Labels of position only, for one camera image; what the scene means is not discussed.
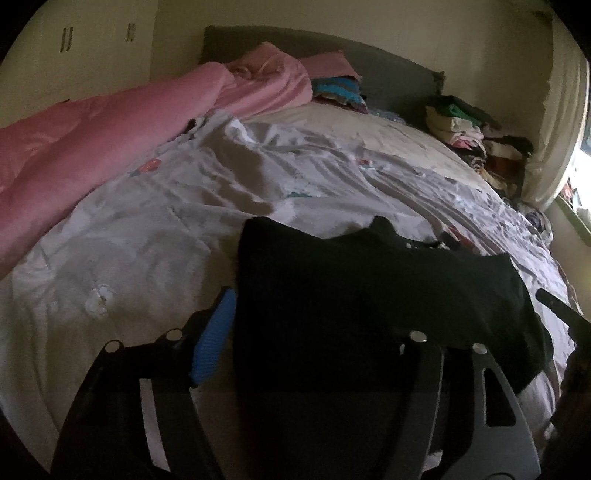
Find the window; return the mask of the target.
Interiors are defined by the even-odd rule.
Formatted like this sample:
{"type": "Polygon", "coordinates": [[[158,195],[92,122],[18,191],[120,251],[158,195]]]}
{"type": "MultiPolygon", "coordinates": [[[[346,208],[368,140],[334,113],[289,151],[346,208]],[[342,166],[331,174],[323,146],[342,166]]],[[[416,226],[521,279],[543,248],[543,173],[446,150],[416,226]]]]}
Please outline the window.
{"type": "Polygon", "coordinates": [[[579,239],[590,246],[590,149],[584,142],[570,156],[556,203],[579,239]]]}

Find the dark grey headboard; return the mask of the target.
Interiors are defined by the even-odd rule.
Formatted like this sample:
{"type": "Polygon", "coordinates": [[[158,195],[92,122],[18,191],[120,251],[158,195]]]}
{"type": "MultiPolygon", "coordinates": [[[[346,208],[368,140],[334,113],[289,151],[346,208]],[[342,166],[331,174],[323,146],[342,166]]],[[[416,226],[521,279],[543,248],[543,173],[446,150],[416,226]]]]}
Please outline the dark grey headboard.
{"type": "Polygon", "coordinates": [[[445,74],[432,71],[386,50],[346,38],[272,26],[207,26],[200,62],[226,63],[263,42],[301,59],[341,50],[362,77],[362,93],[370,107],[410,119],[443,92],[445,74]]]}

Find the pink pillow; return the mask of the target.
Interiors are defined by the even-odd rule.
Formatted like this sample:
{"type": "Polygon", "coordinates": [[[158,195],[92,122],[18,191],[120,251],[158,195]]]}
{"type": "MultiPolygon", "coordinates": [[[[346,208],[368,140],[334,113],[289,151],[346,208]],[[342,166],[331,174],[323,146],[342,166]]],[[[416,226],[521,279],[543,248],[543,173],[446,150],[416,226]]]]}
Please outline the pink pillow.
{"type": "Polygon", "coordinates": [[[352,77],[359,83],[363,77],[353,69],[342,51],[325,52],[300,59],[311,79],[352,77]]]}

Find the cream curtain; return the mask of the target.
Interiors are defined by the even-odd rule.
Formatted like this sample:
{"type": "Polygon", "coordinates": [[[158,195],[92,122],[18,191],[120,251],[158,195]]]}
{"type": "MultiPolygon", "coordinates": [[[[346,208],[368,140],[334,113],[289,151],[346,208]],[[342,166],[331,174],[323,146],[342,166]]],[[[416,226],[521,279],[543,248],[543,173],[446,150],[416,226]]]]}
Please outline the cream curtain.
{"type": "Polygon", "coordinates": [[[526,165],[522,200],[546,210],[562,190],[573,153],[581,146],[590,67],[565,24],[552,21],[552,68],[536,152],[526,165]]]}

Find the bag of clothes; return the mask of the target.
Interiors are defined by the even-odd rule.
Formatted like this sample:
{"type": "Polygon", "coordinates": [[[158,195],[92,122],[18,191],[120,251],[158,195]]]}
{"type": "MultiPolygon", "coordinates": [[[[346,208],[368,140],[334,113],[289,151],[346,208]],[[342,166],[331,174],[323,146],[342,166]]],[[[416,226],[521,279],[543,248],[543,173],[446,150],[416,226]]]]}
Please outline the bag of clothes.
{"type": "Polygon", "coordinates": [[[543,243],[549,247],[554,239],[552,225],[548,217],[532,206],[523,202],[518,204],[519,212],[530,222],[539,233],[543,243]]]}

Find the lilac strawberry print duvet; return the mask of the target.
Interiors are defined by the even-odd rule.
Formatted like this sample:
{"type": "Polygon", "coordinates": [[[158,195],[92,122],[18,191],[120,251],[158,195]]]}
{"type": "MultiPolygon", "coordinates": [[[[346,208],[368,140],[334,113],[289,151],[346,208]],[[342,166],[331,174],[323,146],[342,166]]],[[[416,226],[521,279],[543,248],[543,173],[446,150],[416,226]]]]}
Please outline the lilac strawberry print duvet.
{"type": "Polygon", "coordinates": [[[501,198],[301,127],[217,114],[128,166],[44,235],[1,283],[1,409],[43,466],[84,375],[109,340],[147,343],[231,282],[245,220],[321,238],[388,218],[428,241],[457,230],[506,252],[530,291],[574,293],[526,218],[501,198]]]}

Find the cream wardrobe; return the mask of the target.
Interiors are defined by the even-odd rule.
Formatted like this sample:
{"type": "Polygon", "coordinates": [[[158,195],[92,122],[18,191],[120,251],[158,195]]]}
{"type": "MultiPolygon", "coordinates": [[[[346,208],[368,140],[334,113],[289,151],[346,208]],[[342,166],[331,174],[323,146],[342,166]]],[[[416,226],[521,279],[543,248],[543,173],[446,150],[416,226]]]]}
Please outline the cream wardrobe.
{"type": "Polygon", "coordinates": [[[1,125],[149,81],[156,1],[48,1],[1,64],[1,125]]]}

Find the pink quilt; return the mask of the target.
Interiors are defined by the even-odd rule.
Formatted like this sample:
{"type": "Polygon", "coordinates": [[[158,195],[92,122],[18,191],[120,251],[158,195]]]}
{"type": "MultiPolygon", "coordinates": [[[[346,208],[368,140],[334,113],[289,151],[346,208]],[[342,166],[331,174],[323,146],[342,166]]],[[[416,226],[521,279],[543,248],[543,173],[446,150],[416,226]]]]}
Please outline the pink quilt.
{"type": "Polygon", "coordinates": [[[56,104],[1,131],[1,273],[88,193],[216,109],[238,118],[311,101],[300,60],[270,43],[161,83],[56,104]]]}

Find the beige bed sheet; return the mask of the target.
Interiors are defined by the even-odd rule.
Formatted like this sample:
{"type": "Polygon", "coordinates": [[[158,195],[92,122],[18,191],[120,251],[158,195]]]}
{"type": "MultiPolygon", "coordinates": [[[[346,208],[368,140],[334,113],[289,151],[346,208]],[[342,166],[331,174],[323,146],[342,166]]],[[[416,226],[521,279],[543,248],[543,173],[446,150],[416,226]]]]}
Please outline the beige bed sheet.
{"type": "Polygon", "coordinates": [[[285,124],[332,135],[359,144],[367,150],[396,156],[412,166],[432,170],[482,192],[494,192],[479,174],[444,143],[398,121],[318,102],[259,114],[247,121],[285,124]]]}

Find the pile of folded clothes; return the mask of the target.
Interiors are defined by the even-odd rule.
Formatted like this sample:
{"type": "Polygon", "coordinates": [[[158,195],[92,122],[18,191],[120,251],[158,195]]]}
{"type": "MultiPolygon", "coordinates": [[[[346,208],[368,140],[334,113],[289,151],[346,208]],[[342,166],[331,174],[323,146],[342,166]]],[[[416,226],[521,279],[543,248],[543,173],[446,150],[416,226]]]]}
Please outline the pile of folded clothes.
{"type": "Polygon", "coordinates": [[[505,134],[491,115],[455,96],[431,98],[425,125],[501,196],[522,193],[525,166],[535,151],[528,138],[505,134]]]}

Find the black long-sleeve sweatshirt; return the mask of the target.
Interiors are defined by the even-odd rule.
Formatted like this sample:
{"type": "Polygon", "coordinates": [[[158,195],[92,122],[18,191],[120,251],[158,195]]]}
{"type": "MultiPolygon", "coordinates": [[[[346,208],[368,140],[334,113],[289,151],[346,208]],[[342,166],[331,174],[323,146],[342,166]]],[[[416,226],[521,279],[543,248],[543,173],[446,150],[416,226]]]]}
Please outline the black long-sleeve sweatshirt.
{"type": "MultiPolygon", "coordinates": [[[[383,217],[321,239],[266,217],[245,222],[236,257],[232,368],[249,479],[382,479],[407,394],[401,347],[413,330],[440,345],[445,392],[461,358],[488,346],[515,392],[549,364],[551,336],[507,254],[401,237],[383,217]]],[[[452,438],[456,405],[432,448],[452,438]]]]}

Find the folded colourful striped clothes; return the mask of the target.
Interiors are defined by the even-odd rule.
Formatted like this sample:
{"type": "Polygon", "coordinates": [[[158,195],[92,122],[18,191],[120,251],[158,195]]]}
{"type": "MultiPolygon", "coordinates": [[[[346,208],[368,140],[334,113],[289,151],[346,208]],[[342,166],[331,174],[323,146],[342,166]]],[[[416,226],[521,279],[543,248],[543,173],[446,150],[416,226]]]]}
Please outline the folded colourful striped clothes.
{"type": "Polygon", "coordinates": [[[311,80],[314,99],[324,102],[332,102],[360,112],[368,113],[368,106],[362,96],[361,85],[353,77],[327,77],[311,80]]]}

